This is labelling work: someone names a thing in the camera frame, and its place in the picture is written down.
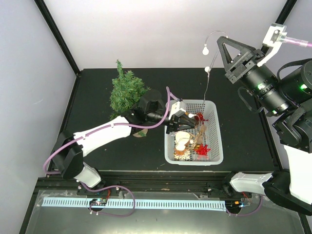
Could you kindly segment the white plastic mesh basket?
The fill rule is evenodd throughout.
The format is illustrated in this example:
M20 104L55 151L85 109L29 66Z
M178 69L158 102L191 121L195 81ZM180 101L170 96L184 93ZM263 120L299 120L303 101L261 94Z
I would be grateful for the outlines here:
M209 100L192 100L185 99L186 111L188 113L196 114L202 113L208 122L199 123L194 129L184 130L192 136L196 136L200 130L201 125L207 127L205 133L203 134L203 144L207 144L211 151L207 156L199 156L195 149L190 147L190 143L186 147L186 151L192 154L192 161L175 161L175 135L176 133L165 134L164 136L164 156L168 163L177 164L182 166L212 166L218 165L223 161L223 148L221 132L218 120L218 114L216 105Z

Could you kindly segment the small green christmas tree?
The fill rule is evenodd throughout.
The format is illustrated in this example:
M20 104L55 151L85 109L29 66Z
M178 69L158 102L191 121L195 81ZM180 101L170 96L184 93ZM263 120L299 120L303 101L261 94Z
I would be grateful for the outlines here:
M118 77L112 79L113 90L110 95L110 107L113 112L110 120L129 110L139 99L150 90L141 78L131 71L124 71L122 63L117 59Z

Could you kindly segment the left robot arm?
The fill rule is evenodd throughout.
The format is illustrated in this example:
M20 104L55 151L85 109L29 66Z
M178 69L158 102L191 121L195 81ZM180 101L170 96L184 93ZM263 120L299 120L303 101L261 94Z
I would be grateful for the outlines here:
M179 132L183 125L187 129L196 127L195 115L187 114L183 101L169 88L166 91L166 103L163 103L159 91L148 90L131 108L105 124L71 135L60 133L43 169L53 161L57 170L52 174L60 174L63 179L76 179L95 195L102 193L105 183L99 172L83 161L89 153L117 139L160 125L167 127L167 133Z

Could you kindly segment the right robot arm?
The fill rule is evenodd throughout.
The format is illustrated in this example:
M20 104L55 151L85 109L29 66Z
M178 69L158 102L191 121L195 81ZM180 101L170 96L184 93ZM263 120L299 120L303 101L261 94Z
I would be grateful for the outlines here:
M261 50L239 46L236 58L231 58L225 44L220 54L226 78L231 83L240 81L247 90L268 111L270 117L278 119L273 123L280 143L308 154L312 152L312 60L293 61L282 66L298 68L280 78L265 65L257 62L265 58ZM295 170L275 171L271 174L234 173L222 183L222 192L234 196L237 192L265 195L273 203L289 210L312 214L312 199L303 198L291 187L295 183Z

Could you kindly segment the red gift box ornament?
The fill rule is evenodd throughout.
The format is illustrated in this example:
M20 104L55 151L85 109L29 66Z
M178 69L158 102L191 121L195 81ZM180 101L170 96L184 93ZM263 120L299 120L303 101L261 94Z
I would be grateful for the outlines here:
M202 113L196 113L195 114L195 119L200 122L200 123L204 123L204 122L208 122L208 119L205 119Z

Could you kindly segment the burlap bow ornament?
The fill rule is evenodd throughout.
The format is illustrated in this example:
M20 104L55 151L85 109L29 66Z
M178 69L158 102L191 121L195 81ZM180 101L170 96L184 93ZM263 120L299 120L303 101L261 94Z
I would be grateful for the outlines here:
M200 127L199 132L197 133L197 137L196 137L196 143L197 144L203 144L203 134L205 133L207 127L203 124Z

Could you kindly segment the white snowflake ornament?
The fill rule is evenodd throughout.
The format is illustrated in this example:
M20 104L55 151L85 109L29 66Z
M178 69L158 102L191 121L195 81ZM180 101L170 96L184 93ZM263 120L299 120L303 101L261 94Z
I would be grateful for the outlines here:
M189 151L174 153L175 161L192 161L192 154Z

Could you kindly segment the red glitter star ornament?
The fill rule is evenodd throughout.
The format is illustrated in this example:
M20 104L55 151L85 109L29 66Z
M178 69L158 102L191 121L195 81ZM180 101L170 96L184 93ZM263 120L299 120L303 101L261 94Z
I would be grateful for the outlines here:
M196 145L195 147L195 152L199 156L207 156L210 151L211 151L211 148L209 148L207 144L200 144L200 145Z

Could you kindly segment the small circuit board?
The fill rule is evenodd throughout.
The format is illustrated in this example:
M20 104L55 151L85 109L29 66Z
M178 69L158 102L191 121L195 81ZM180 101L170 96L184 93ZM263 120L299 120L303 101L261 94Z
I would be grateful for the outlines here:
M95 198L89 203L90 206L105 206L107 204L106 198Z

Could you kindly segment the black frame post right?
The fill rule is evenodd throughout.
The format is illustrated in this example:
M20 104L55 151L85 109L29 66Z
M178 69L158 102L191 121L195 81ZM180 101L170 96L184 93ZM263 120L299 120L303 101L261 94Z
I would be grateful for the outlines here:
M285 5L283 6L280 14L278 15L275 24L284 24L292 9L294 8L297 0L287 0ZM262 44L261 51L266 55L269 50L269 47L266 46L264 43Z

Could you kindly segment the black frame post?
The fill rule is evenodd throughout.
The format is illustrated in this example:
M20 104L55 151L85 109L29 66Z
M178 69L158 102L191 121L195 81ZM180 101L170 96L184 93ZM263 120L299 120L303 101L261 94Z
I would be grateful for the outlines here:
M59 47L61 48L63 54L65 55L70 67L72 68L74 74L77 76L80 74L80 69L75 62L75 59L70 52L53 16L51 15L46 3L44 0L34 0L37 8L39 9L41 15L43 16L44 20L46 21L50 31L52 32L54 38L56 39Z
M294 8L297 0L287 0L285 5L283 6L280 14L278 15L275 24L284 24L292 9ZM262 44L261 51L266 55L269 50L269 47L266 46L264 43Z

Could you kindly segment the black front rail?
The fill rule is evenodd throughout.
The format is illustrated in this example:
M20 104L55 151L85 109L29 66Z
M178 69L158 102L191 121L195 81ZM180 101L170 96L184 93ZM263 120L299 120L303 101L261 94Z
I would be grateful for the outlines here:
M64 180L59 175L39 178L35 185L35 192L69 190L76 191L78 195L90 197L117 196L123 190L121 188L123 186L133 193L194 193L221 200L252 197L250 189L236 192L230 187L230 176L234 173L101 172L101 175L104 181L95 186L91 192L76 180Z

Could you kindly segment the black frame post left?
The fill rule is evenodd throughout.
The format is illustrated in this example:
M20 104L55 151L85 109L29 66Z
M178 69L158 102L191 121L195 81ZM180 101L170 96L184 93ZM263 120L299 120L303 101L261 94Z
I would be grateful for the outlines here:
M43 16L44 20L46 21L50 31L52 32L54 38L56 39L59 47L61 48L63 54L65 55L70 67L72 68L74 74L77 76L80 74L80 69L75 62L75 59L70 52L53 16L51 15L46 3L44 0L34 0L37 8L39 9L41 15Z

